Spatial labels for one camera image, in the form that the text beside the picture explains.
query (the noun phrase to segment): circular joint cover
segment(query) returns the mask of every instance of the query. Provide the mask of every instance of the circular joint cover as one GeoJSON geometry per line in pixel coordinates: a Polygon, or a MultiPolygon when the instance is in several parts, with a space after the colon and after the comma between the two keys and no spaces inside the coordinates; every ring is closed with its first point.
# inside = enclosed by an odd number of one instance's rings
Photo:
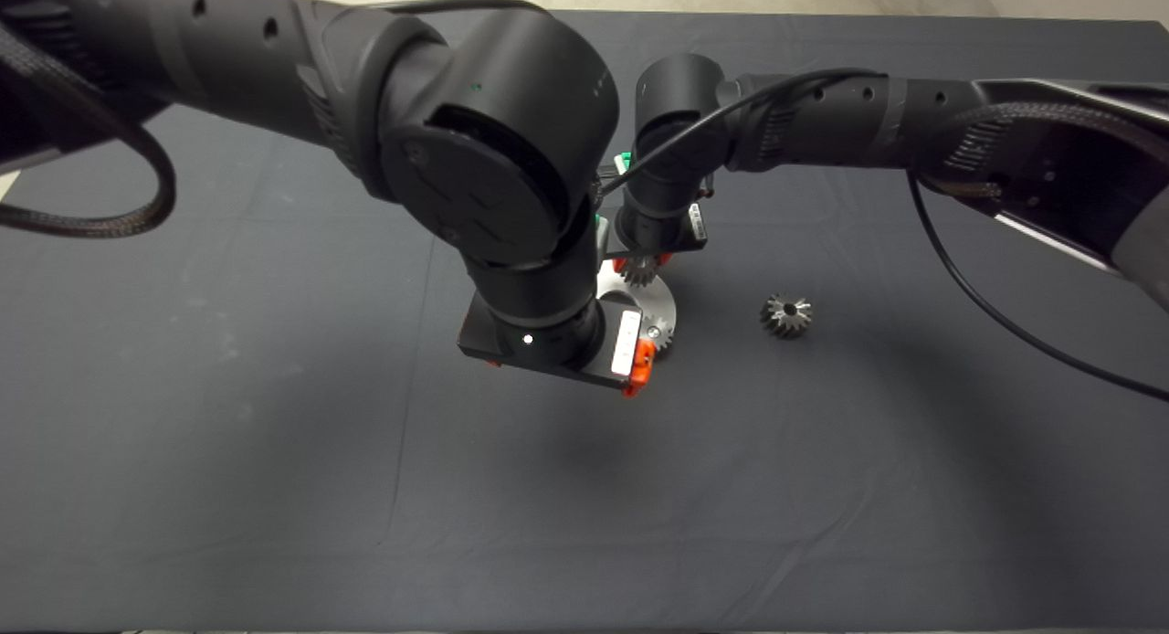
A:
{"type": "Polygon", "coordinates": [[[459,131],[411,126],[382,146],[394,195],[438,239],[486,262],[548,256],[560,221],[521,167],[459,131]]]}

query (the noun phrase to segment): gear teeth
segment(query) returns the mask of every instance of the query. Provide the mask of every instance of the gear teeth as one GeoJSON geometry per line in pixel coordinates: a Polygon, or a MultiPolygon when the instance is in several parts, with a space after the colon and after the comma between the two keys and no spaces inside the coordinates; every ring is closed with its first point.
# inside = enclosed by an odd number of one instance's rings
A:
{"type": "Polygon", "coordinates": [[[634,287],[645,287],[653,282],[657,276],[658,262],[655,256],[638,256],[625,262],[621,269],[621,276],[625,284],[634,287]]]}
{"type": "Polygon", "coordinates": [[[670,328],[669,323],[662,317],[651,317],[650,319],[642,322],[641,337],[644,337],[653,343],[657,347],[657,352],[662,353],[670,344],[673,343],[673,329],[670,328]]]}
{"type": "Polygon", "coordinates": [[[789,299],[773,294],[759,313],[760,323],[767,331],[781,339],[793,339],[803,335],[812,322],[811,303],[803,298],[789,299]]]}

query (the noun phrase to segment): sticker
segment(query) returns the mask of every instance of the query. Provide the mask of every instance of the sticker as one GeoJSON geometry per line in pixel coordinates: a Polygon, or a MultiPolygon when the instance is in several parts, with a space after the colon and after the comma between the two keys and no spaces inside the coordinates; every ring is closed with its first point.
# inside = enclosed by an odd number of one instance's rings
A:
{"type": "Polygon", "coordinates": [[[706,226],[703,225],[703,211],[698,204],[690,205],[690,227],[694,230],[694,239],[706,241],[706,226]]]}
{"type": "Polygon", "coordinates": [[[617,344],[613,350],[615,374],[629,375],[634,371],[634,353],[637,351],[637,331],[642,330],[642,313],[638,310],[625,310],[621,313],[621,326],[617,329],[617,344]]]}

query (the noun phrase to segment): robotic arm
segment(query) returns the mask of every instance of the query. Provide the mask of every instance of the robotic arm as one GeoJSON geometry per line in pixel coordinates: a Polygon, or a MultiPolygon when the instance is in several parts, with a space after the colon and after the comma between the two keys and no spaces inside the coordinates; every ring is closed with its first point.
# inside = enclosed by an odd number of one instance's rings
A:
{"type": "MultiPolygon", "coordinates": [[[[14,131],[0,172],[110,138],[151,154],[136,123],[171,102],[321,144],[463,255],[476,287],[464,354],[627,393],[648,379],[653,345],[638,338],[638,306],[597,298],[601,262],[651,282],[660,256],[701,248],[692,206],[722,166],[914,168],[1169,308],[1162,89],[859,71],[726,81],[710,60],[670,56],[638,81],[632,167],[602,187],[617,97],[584,39],[511,8],[450,48],[407,14],[422,9],[0,0],[0,123],[14,131]],[[621,186],[621,208],[597,215],[621,186]]],[[[168,163],[154,164],[166,184],[168,163]]],[[[0,223],[125,235],[167,212],[95,225],[0,205],[0,223]]]]}
{"type": "Polygon", "coordinates": [[[625,263],[629,280],[644,280],[637,271],[652,273],[660,256],[705,243],[692,233],[689,208],[714,168],[911,168],[931,189],[1127,276],[1169,309],[1163,85],[810,80],[672,139],[784,80],[726,81],[718,64],[697,55],[667,56],[643,73],[632,160],[636,166],[655,151],[664,157],[622,180],[615,253],[643,259],[625,263]]]}

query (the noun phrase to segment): dark gray tablecloth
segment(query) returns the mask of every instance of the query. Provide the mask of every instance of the dark gray tablecloth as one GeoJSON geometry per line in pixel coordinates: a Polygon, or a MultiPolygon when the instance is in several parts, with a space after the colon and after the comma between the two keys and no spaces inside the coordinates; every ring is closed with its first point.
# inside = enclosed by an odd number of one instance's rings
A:
{"type": "MultiPolygon", "coordinates": [[[[631,89],[728,75],[1169,82],[1151,23],[563,14],[631,89]]],[[[442,19],[452,39],[469,22],[442,19]]],[[[463,358],[448,247],[330,152],[192,110],[140,239],[0,232],[0,629],[1169,626],[1169,408],[1047,360],[949,282],[904,178],[720,175],[646,392],[463,358]],[[805,338],[760,332],[773,292],[805,338]]],[[[102,149],[9,200],[112,212],[102,149]]],[[[1002,309],[1165,384],[1135,288],[931,198],[1002,309]]]]}

